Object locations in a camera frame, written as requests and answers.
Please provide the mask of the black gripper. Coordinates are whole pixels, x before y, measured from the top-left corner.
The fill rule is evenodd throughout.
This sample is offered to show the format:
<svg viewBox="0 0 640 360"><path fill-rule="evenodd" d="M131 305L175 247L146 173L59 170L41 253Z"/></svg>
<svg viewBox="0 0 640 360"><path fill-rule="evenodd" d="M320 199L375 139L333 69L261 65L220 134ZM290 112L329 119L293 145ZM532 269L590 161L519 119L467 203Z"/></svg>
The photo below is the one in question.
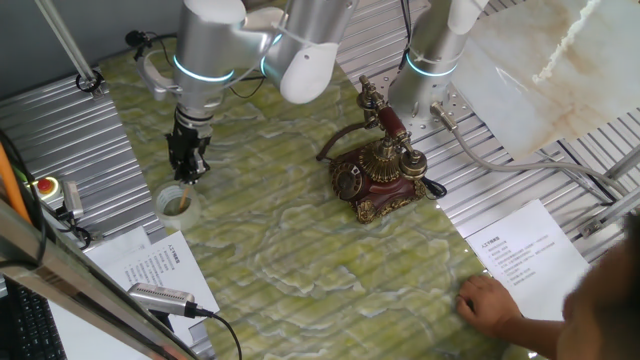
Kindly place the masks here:
<svg viewBox="0 0 640 360"><path fill-rule="evenodd" d="M197 152L203 155L210 143L212 127L206 122L187 123L175 120L173 128L166 135L169 154L172 160L174 179L196 183L207 171L208 164L201 156L193 156L190 162L185 162L189 154Z"/></svg>

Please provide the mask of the person's bare hand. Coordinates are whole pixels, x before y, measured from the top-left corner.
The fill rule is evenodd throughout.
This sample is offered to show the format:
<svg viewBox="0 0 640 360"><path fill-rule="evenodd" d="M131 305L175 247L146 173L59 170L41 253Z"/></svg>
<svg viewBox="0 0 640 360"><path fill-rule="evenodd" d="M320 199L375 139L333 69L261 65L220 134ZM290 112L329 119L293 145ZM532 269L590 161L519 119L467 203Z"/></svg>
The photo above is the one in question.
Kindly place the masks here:
<svg viewBox="0 0 640 360"><path fill-rule="evenodd" d="M510 340L514 321L522 314L506 288L492 277L473 275L456 296L457 313L476 330L501 340Z"/></svg>

